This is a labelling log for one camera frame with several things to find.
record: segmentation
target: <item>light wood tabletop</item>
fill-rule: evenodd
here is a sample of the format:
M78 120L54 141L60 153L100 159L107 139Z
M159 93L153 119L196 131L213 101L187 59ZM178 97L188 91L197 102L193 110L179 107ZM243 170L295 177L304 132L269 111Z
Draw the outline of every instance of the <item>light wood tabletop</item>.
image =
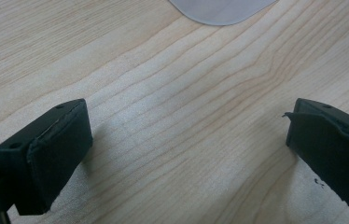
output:
M77 98L93 147L13 223L349 223L282 118L297 98L349 113L349 1L217 27L166 0L0 0L0 143Z

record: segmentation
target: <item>wood grain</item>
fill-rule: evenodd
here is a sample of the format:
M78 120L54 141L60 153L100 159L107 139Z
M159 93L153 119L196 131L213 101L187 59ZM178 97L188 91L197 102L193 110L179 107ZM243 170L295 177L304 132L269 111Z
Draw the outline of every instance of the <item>wood grain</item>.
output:
M281 118L299 97L349 113L349 1L213 27L169 1L0 0L0 143L81 97L91 152L13 223L349 223Z

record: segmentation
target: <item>wood surface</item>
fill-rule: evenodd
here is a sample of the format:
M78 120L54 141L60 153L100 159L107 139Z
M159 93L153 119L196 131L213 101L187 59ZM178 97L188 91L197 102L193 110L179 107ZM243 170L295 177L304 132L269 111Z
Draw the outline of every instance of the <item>wood surface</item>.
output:
M0 0L0 143L77 98L93 148L47 214L13 223L349 223L281 118L297 98L349 113L349 0L225 27L166 0Z

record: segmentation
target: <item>wooden table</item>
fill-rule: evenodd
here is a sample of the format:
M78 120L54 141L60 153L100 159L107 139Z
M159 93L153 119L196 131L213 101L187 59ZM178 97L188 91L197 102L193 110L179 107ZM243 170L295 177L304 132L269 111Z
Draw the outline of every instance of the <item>wooden table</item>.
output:
M299 97L349 113L349 1L214 27L166 0L0 0L0 143L76 98L94 136L51 211L13 223L349 223L285 145Z

